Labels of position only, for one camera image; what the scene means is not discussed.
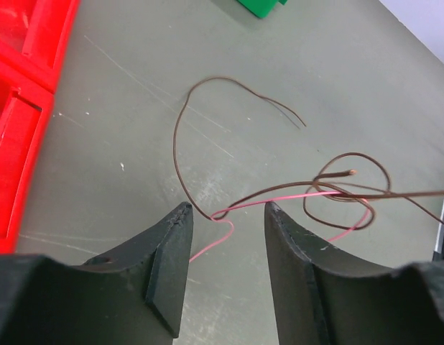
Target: black plastic part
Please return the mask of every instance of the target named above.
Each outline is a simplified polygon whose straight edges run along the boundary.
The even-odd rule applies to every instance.
[[[183,203],[82,266],[0,255],[0,345],[172,344],[192,233],[192,208]]]
[[[444,260],[442,254],[434,251],[433,252],[433,261],[441,261],[441,260]]]
[[[392,270],[265,207],[280,345],[444,344],[444,262]]]

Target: hole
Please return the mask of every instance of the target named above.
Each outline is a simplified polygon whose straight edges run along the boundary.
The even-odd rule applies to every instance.
[[[102,265],[111,263],[112,259],[110,257],[92,257],[85,263],[85,265]]]

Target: scratch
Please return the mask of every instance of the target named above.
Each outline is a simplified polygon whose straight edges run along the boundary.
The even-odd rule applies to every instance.
[[[140,76],[138,76],[137,74],[131,73],[135,78],[141,78]],[[167,92],[166,90],[163,90],[162,88],[160,88],[158,85],[153,84],[151,81],[141,78],[143,81],[145,81],[146,83],[150,84],[151,86],[153,86],[154,88],[156,88],[158,91],[163,92],[165,95],[171,97],[174,101],[179,101],[179,99],[175,96],[173,96],[171,93]],[[214,120],[210,119],[209,117],[207,117],[206,115],[200,113],[198,110],[196,110],[195,108],[191,107],[191,106],[186,106],[187,109],[190,109],[191,111],[193,111],[195,114],[203,117],[204,119],[208,120],[210,123],[215,124],[217,127],[221,128],[222,130],[224,130],[225,132],[231,133],[230,129],[225,128],[224,126],[222,126],[221,124],[218,124],[217,122],[215,122]]]
[[[211,325],[205,327],[206,328],[206,343],[208,343],[207,340],[213,339],[213,337],[214,337],[214,332],[216,331],[216,326],[218,325],[218,321],[222,316],[222,310],[223,310],[223,305],[221,305],[220,308],[217,308],[211,314],[211,318],[212,318]]]
[[[64,115],[63,113],[57,113],[59,116],[63,117],[64,119],[69,120],[70,122],[72,122],[73,124],[76,124],[77,126],[85,129],[85,127],[82,124],[79,124],[76,120],[72,119],[69,116]]]
[[[208,118],[206,115],[203,115],[202,113],[200,113],[199,111],[195,110],[194,108],[192,108],[191,106],[187,106],[187,108],[189,108],[191,111],[194,111],[195,114],[200,115],[201,117],[205,118],[206,120],[208,120],[209,122],[211,122],[212,124],[215,124],[217,127],[221,128],[222,130],[224,130],[225,132],[231,133],[230,129],[225,128],[224,126],[222,126],[221,124],[218,124],[217,122],[215,122],[214,120],[211,120],[210,118]]]
[[[187,281],[188,281],[188,282],[193,282],[193,283],[195,283],[195,284],[201,284],[201,282],[198,282],[197,280],[193,280],[193,279],[191,279],[191,278],[187,278]]]
[[[212,144],[214,144],[215,146],[217,146],[220,150],[224,151],[227,155],[229,155],[232,158],[235,158],[230,152],[228,152],[226,149],[220,147],[219,145],[217,145],[212,139],[209,139],[207,136],[205,136],[204,133],[202,133],[202,131],[200,131],[199,129],[197,129],[195,126],[193,126],[190,122],[187,122],[187,124],[192,127],[195,131],[197,131],[198,133],[200,133],[203,137],[205,137],[209,142],[211,142]]]
[[[216,190],[220,190],[220,188],[218,188],[219,186],[219,179],[215,176],[207,179],[204,183],[204,188],[202,188],[200,190],[200,192],[198,192],[198,194],[196,195],[196,201],[198,202],[198,204],[208,204],[206,206],[209,206],[211,204],[211,201],[213,200],[213,196],[214,197],[218,197],[218,194],[215,193]]]
[[[59,234],[47,234],[46,232],[38,232],[38,231],[28,232],[28,234],[37,235],[37,236],[57,237],[58,239],[75,239],[75,240],[79,240],[79,241],[95,241],[95,242],[125,241],[125,240],[129,239],[128,237],[107,238],[107,239],[92,239],[92,238],[89,238],[89,237],[68,236],[68,235],[59,235]]]
[[[39,241],[39,242],[49,243],[49,244],[55,244],[57,246],[66,247],[66,248],[70,248],[70,249],[75,249],[75,250],[78,250],[80,252],[85,252],[85,253],[89,253],[89,254],[92,254],[92,255],[99,255],[99,253],[92,252],[91,250],[87,250],[87,249],[76,247],[76,246],[71,246],[69,244],[63,244],[63,243],[60,243],[60,242],[49,241],[47,239],[39,239],[37,237],[32,237],[32,236],[27,236],[27,235],[22,235],[22,234],[20,234],[19,236],[20,237],[24,237],[25,239],[32,239],[34,241]]]
[[[145,91],[147,91],[148,93],[150,93],[152,96],[154,96],[158,101],[160,101],[164,106],[166,106],[167,108],[171,109],[173,113],[177,113],[176,110],[174,110],[168,103],[166,103],[165,101],[163,101],[157,94],[155,94],[152,90],[150,90],[146,85],[144,85],[143,83],[141,83],[141,81],[139,79],[137,79],[131,72],[129,72],[126,68],[122,67],[119,63],[117,63],[114,59],[112,59],[110,57],[109,54],[107,54],[107,52],[102,49],[101,47],[99,47],[95,42],[93,42],[88,36],[84,35],[84,37],[86,38],[86,40],[88,42],[90,42],[92,44],[92,46],[94,46],[97,50],[99,50],[106,58],[108,58],[116,67],[118,67],[121,71],[123,71],[127,76],[129,76],[133,81],[135,81],[136,83],[138,83]]]

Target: wire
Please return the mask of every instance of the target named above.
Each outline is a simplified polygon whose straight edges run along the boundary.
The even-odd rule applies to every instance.
[[[244,85],[243,83],[241,83],[231,77],[213,76],[213,77],[203,79],[203,80],[199,81],[198,83],[196,83],[194,86],[192,86],[190,88],[190,90],[188,91],[185,102],[182,106],[182,109],[179,112],[179,115],[177,116],[177,120],[175,123],[174,133],[172,136],[172,158],[174,160],[174,166],[175,166],[175,170],[177,173],[177,178],[180,181],[180,184],[182,186],[182,189],[184,190],[185,195],[188,197],[189,201],[197,209],[197,211],[199,213],[201,213],[201,215],[203,217],[205,217],[206,219],[211,220],[211,221],[220,222],[223,219],[225,219],[225,217],[228,215],[228,213],[230,211],[237,209],[236,207],[238,207],[238,206],[247,207],[247,206],[243,206],[243,203],[245,203],[248,200],[251,200],[252,198],[255,198],[255,197],[260,196],[265,193],[272,192],[274,190],[282,190],[285,188],[291,188],[291,187],[297,187],[297,186],[307,186],[308,189],[305,192],[305,196],[302,196],[303,211],[311,219],[317,221],[318,223],[325,224],[327,226],[330,226],[330,227],[333,227],[336,229],[345,229],[346,232],[349,231],[350,229],[352,229],[353,227],[354,227],[354,229],[352,229],[352,231],[353,230],[358,231],[358,230],[365,229],[368,226],[373,224],[373,222],[376,219],[376,211],[375,211],[374,207],[369,203],[369,201],[372,202],[372,201],[378,201],[378,200],[384,200],[384,199],[395,199],[395,198],[403,198],[403,199],[409,201],[410,203],[412,203],[415,206],[417,206],[418,208],[420,208],[428,216],[434,218],[436,221],[438,221],[444,225],[443,220],[438,218],[435,214],[433,214],[432,212],[430,212],[429,210],[427,210],[426,208],[421,206],[417,201],[414,201],[412,199],[412,198],[416,198],[416,197],[425,197],[425,196],[444,196],[444,190],[431,190],[431,191],[412,192],[412,193],[395,193],[392,191],[392,181],[391,181],[391,177],[389,176],[387,169],[380,162],[375,160],[374,158],[372,158],[368,155],[365,155],[364,153],[359,153],[359,152],[348,152],[348,153],[344,153],[342,155],[339,155],[337,157],[334,157],[326,165],[324,165],[324,167],[318,172],[318,174],[312,180],[292,182],[292,183],[283,183],[280,185],[274,185],[272,187],[259,190],[255,193],[252,193],[251,195],[248,195],[240,200],[235,201],[228,208],[218,211],[215,214],[209,216],[193,199],[193,197],[190,194],[190,191],[188,190],[188,188],[185,184],[185,181],[182,178],[182,174],[180,172],[179,165],[177,162],[177,132],[179,129],[180,122],[182,120],[182,116],[185,113],[185,110],[187,108],[188,102],[190,101],[190,97],[191,97],[193,91],[196,88],[200,87],[201,85],[203,85],[209,81],[214,81],[214,80],[230,81],[232,83],[235,83],[236,85],[242,87],[244,90],[248,91],[249,93],[252,93],[256,97],[288,110],[291,114],[293,114],[295,117],[297,117],[297,119],[303,124],[303,126],[306,126],[305,122],[300,118],[300,116],[295,111],[293,111],[290,107],[285,106],[283,103],[280,103],[280,102],[274,100],[273,98],[263,96],[260,93],[257,93],[256,91],[252,90],[250,87]],[[375,187],[371,187],[371,186],[367,186],[367,185],[360,185],[360,184],[356,184],[356,183],[341,182],[341,181],[323,182],[323,180],[327,180],[329,178],[347,178],[347,177],[350,177],[350,176],[356,174],[355,170],[345,170],[345,171],[340,171],[340,172],[327,172],[329,167],[331,167],[334,163],[336,163],[337,161],[341,160],[344,157],[360,157],[364,160],[368,160],[369,162],[372,162],[382,172],[382,174],[386,180],[385,189],[375,188]],[[362,190],[367,190],[367,191],[376,192],[376,193],[355,194],[355,193],[350,192],[349,190],[344,189],[343,187],[360,188]],[[332,192],[329,194],[323,194],[324,198],[327,198],[332,201],[344,202],[344,203],[360,203],[361,205],[366,207],[366,216],[363,217],[362,220],[359,221],[355,226],[347,226],[347,225],[335,224],[335,223],[331,223],[328,221],[324,221],[321,218],[318,218],[317,216],[314,216],[313,214],[311,214],[311,212],[309,212],[309,210],[307,209],[306,200],[307,200],[307,197],[311,195],[310,192],[312,190],[316,190],[318,193],[324,193],[326,191]],[[233,224],[230,221],[224,221],[224,222],[229,223],[233,226]],[[229,238],[232,233],[233,233],[233,229],[227,235],[225,235],[222,239],[210,244],[210,246],[206,247],[204,250],[207,251],[210,248],[216,246],[217,244],[220,244],[223,241],[227,240],[227,238]],[[343,234],[340,234],[336,237],[339,239],[342,237]]]
[[[193,260],[195,260],[197,257],[199,257],[200,255],[206,253],[209,249],[214,248],[215,246],[218,246],[219,244],[221,244],[222,242],[225,242],[235,231],[235,226],[234,224],[229,221],[228,219],[215,219],[214,217],[217,216],[218,214],[221,213],[225,213],[225,212],[229,212],[229,211],[234,211],[234,210],[238,210],[240,208],[245,208],[245,207],[250,207],[250,206],[255,206],[255,205],[259,205],[261,203],[269,203],[270,201],[281,201],[281,200],[290,200],[290,199],[299,199],[299,198],[308,198],[310,196],[329,196],[329,195],[333,195],[333,194],[338,194],[338,192],[317,192],[317,193],[305,193],[305,194],[297,194],[297,195],[288,195],[288,196],[279,196],[276,198],[270,198],[270,199],[266,199],[266,200],[262,200],[262,201],[255,201],[253,203],[245,203],[243,205],[237,205],[234,207],[229,207],[229,208],[225,208],[223,210],[217,211],[215,213],[213,213],[211,215],[211,221],[215,221],[216,223],[227,223],[230,225],[230,230],[228,231],[227,235],[225,235],[224,237],[222,237],[221,239],[218,239],[217,241],[209,244],[208,246],[204,247],[202,250],[200,250],[197,254],[193,255],[190,258],[190,262],[192,262]],[[356,229],[357,226],[359,226],[367,217],[369,216],[369,211],[366,209],[366,212],[364,213],[363,217],[358,221],[358,223],[356,223],[355,225],[353,225],[351,228],[349,228],[348,230],[344,231],[342,234],[339,234],[335,237],[332,237],[330,239],[328,239],[329,242],[332,241],[336,241],[338,239],[341,239],[343,237],[345,237],[346,235],[350,234],[354,229]]]

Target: gray work surface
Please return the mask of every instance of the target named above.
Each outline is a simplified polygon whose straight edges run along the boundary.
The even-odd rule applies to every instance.
[[[379,2],[291,0],[258,20],[235,0],[86,0],[18,252],[80,264],[186,200],[172,166],[172,130],[189,87],[210,75],[277,98],[307,127],[227,82],[197,91],[178,150],[208,212],[260,188],[309,180],[347,151],[380,160],[394,190],[444,187],[444,66]],[[335,170],[349,168],[359,171],[355,181],[383,187],[360,160]],[[440,213],[442,198],[420,201]],[[308,219],[299,201],[280,205],[317,234],[337,234]],[[431,259],[434,220],[406,201],[374,206],[376,223],[336,245],[382,265]],[[348,225],[364,211],[321,199],[310,209]],[[263,207],[230,219],[235,234],[190,266],[176,344],[277,344]],[[193,252],[227,231],[195,212]]]
[[[444,0],[380,0],[444,63]]]

